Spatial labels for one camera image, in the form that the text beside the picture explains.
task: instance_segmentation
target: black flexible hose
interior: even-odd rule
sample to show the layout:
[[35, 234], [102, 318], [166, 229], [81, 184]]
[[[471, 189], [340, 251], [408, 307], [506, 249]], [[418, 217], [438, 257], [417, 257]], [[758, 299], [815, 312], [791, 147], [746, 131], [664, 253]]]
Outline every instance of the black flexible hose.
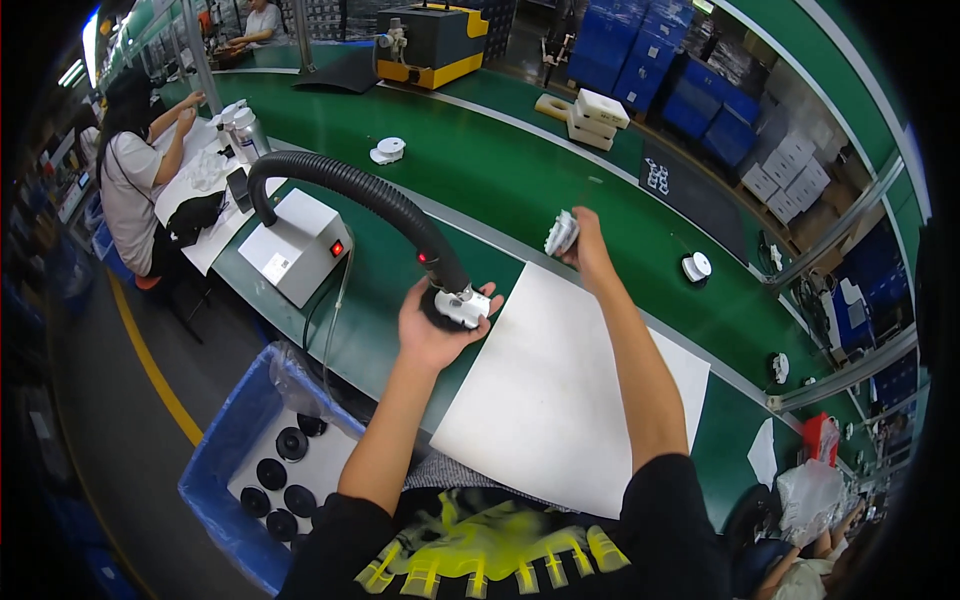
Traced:
[[456, 252], [423, 211], [395, 187], [356, 167], [327, 156], [284, 150], [261, 156], [247, 177], [247, 190], [256, 216], [266, 227], [276, 223], [267, 198], [267, 178], [285, 177], [316, 183], [364, 206], [403, 234], [417, 249], [417, 260], [434, 285], [456, 294], [470, 278]]

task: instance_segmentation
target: yellow machine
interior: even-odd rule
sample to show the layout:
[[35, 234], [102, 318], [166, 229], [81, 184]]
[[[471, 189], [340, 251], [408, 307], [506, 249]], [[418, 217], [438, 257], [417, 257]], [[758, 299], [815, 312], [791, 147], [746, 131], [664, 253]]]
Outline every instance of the yellow machine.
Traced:
[[436, 89], [483, 63], [488, 21], [480, 11], [427, 4], [377, 13], [376, 72], [383, 79]]

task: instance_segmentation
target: stool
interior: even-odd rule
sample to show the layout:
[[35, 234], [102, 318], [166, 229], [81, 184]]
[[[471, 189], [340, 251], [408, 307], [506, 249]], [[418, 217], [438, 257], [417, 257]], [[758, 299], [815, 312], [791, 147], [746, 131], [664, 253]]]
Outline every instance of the stool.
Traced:
[[202, 290], [191, 277], [188, 277], [188, 279], [190, 279], [191, 286], [201, 294], [201, 298], [186, 317], [183, 316], [183, 313], [180, 312], [180, 308], [177, 307], [177, 303], [174, 301], [174, 290], [178, 283], [175, 277], [167, 276], [167, 278], [164, 279], [163, 277], [136, 276], [134, 278], [134, 285], [136, 285], [138, 290], [146, 293], [148, 297], [159, 301], [166, 307], [167, 310], [173, 314], [177, 322], [186, 329], [190, 337], [196, 340], [197, 344], [202, 344], [204, 340], [201, 339], [200, 335], [198, 335], [190, 325], [190, 320], [193, 319], [193, 316], [197, 313], [197, 309], [200, 308], [201, 304], [205, 303], [207, 307], [210, 306], [210, 287], [206, 286], [206, 289]]

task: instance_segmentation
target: black mat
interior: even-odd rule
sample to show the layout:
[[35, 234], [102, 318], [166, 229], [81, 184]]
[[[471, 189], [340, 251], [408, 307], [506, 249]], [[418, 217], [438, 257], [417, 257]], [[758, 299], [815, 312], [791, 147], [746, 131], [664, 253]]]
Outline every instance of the black mat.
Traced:
[[359, 46], [313, 73], [301, 72], [293, 87], [317, 87], [324, 91], [362, 94], [380, 78], [373, 71], [373, 48]]
[[639, 177], [641, 188], [673, 206], [747, 264], [747, 241], [740, 210], [699, 168], [647, 139]]

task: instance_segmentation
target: white extractor box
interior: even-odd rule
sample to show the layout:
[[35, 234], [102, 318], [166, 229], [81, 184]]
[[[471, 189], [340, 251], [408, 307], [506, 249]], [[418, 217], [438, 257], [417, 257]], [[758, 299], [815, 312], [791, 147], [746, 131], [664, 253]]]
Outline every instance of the white extractor box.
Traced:
[[340, 213], [299, 189], [276, 205], [276, 223], [262, 223], [240, 246], [240, 255], [303, 308], [337, 263], [353, 249]]

